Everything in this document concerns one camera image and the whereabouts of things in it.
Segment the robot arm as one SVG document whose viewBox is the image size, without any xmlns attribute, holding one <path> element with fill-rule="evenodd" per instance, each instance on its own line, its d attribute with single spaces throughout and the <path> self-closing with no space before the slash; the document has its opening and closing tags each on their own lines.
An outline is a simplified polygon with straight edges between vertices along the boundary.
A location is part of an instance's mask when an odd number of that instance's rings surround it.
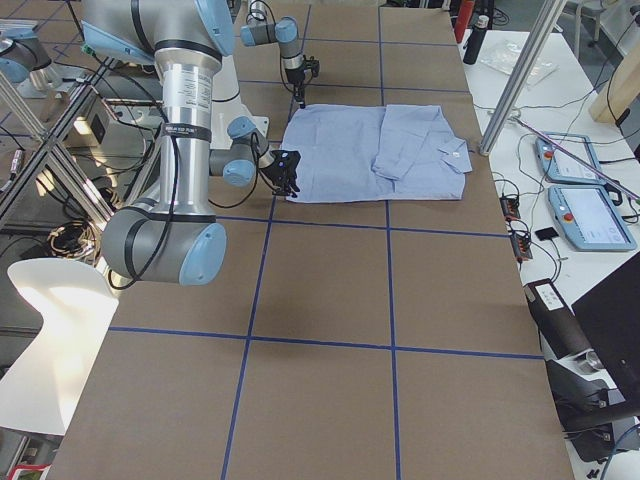
<svg viewBox="0 0 640 480">
<path fill-rule="evenodd" d="M 246 47 L 277 44 L 279 74 L 285 89 L 300 109 L 306 108 L 306 87 L 320 73 L 320 61 L 304 53 L 297 20 L 292 16 L 275 18 L 266 1 L 249 1 L 245 24 L 240 29 Z"/>
<path fill-rule="evenodd" d="M 133 281 L 204 285 L 218 274 L 227 235 L 209 202 L 209 178 L 243 186 L 265 175 L 295 196 L 296 151 L 271 150 L 246 117 L 228 131 L 246 158 L 213 159 L 214 77 L 235 46 L 224 1 L 88 1 L 85 41 L 96 53 L 154 64 L 162 84 L 161 165 L 147 196 L 120 209 L 102 236 L 109 267 Z"/>
</svg>

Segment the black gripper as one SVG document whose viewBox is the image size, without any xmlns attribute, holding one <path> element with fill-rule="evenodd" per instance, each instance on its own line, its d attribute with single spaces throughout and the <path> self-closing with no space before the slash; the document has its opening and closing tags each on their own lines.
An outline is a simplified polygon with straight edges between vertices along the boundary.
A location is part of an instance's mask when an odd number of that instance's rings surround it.
<svg viewBox="0 0 640 480">
<path fill-rule="evenodd" d="M 274 196 L 296 199 L 300 193 L 296 169 L 301 155 L 296 150 L 269 150 L 264 156 L 266 165 L 260 172 L 271 182 Z"/>
<path fill-rule="evenodd" d="M 317 78 L 320 73 L 320 61 L 314 56 L 296 56 L 284 59 L 284 72 L 287 82 L 292 87 L 292 94 L 297 99 L 298 107 L 305 109 L 306 99 L 305 88 L 308 83 L 306 75 L 311 74 L 312 78 Z"/>
</svg>

